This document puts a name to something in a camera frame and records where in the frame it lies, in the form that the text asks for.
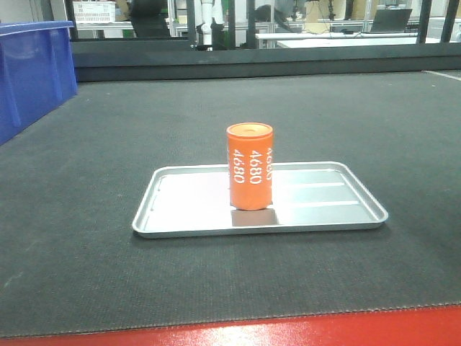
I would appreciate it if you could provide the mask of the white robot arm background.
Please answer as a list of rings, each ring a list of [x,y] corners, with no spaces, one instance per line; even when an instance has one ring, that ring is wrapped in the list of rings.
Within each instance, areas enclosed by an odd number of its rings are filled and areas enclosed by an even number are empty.
[[[222,37],[224,19],[221,0],[194,1],[196,31],[202,36],[200,50],[217,50]]]

